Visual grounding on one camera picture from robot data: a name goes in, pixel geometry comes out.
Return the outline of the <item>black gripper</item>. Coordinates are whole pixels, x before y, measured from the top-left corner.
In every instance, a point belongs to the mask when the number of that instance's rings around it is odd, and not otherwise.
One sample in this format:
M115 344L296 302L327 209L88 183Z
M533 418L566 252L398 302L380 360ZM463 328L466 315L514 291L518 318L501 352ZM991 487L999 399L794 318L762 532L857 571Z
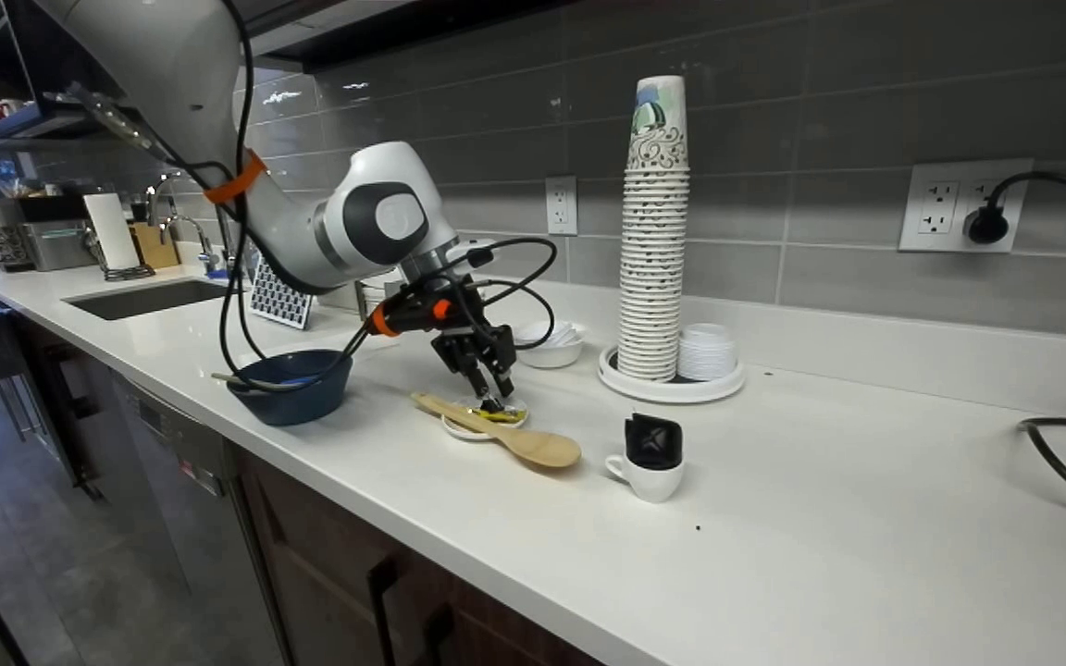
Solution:
M370 328L385 338L431 328L443 367L456 370L481 402L512 402L506 370L514 367L514 338L506 325L491 325L484 318L484 302L470 282L451 282L439 288L405 285L370 312Z

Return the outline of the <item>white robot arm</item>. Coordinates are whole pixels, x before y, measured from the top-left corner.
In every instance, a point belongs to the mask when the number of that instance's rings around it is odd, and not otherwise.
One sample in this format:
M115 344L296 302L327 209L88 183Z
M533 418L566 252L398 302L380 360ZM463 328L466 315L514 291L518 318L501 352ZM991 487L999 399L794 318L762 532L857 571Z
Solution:
M260 243L296 291L405 268L398 315L370 328L434 328L438 354L481 399L514 391L514 338L484 318L466 268L470 243L443 219L439 191L407 140L350 156L327 199L287 197L243 135L236 100L252 96L252 49L234 0L37 0L117 83L123 113L184 166L216 206Z

